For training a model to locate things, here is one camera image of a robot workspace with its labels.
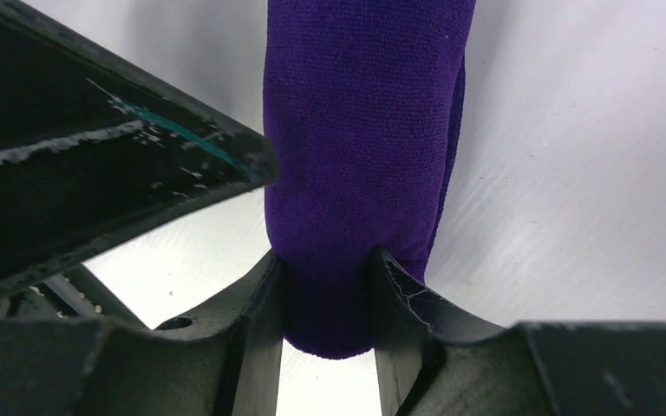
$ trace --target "metal part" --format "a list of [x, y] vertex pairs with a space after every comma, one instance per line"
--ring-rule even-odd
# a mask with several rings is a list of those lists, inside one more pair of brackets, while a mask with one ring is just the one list
[[274, 415], [280, 270], [269, 254], [156, 331], [102, 318], [0, 320], [0, 415]]
[[503, 330], [370, 260], [376, 369], [389, 415], [666, 414], [666, 323]]
[[0, 298], [276, 175], [259, 134], [0, 0]]

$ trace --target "teal mark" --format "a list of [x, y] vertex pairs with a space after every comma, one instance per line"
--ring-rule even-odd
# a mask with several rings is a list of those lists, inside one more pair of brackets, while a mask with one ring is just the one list
[[191, 141], [192, 143], [195, 143], [200, 147], [201, 149], [205, 150], [206, 152], [212, 154], [213, 156], [222, 159], [229, 165], [236, 167], [244, 172], [247, 172], [247, 169], [245, 166], [242, 166], [239, 164], [230, 154], [226, 153], [223, 149], [221, 149], [218, 146], [215, 146], [213, 143], [209, 143], [207, 140], [204, 140], [202, 137], [198, 136], [197, 134], [191, 132], [187, 128], [175, 123], [174, 121], [168, 120], [161, 115], [152, 113], [146, 108], [139, 107], [135, 104], [132, 104], [128, 101], [124, 101], [123, 99], [109, 93], [105, 89], [103, 89], [100, 85], [96, 84], [92, 80], [88, 80], [91, 84], [93, 84], [96, 88], [100, 89], [103, 93], [108, 95], [110, 97], [110, 102], [111, 104], [119, 111], [122, 111], [123, 113], [128, 113], [132, 114], [136, 117], [138, 117], [141, 120], [146, 121], [147, 123], [154, 124], [156, 126], [165, 128], [173, 133], [177, 133], [183, 138], [185, 138], [188, 141]]

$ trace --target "purple sock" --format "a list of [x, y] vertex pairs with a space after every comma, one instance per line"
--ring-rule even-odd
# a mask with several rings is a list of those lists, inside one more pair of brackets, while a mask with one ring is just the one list
[[422, 281], [453, 170], [475, 0], [269, 0], [265, 194], [287, 265], [286, 338], [371, 347], [363, 267], [386, 248]]

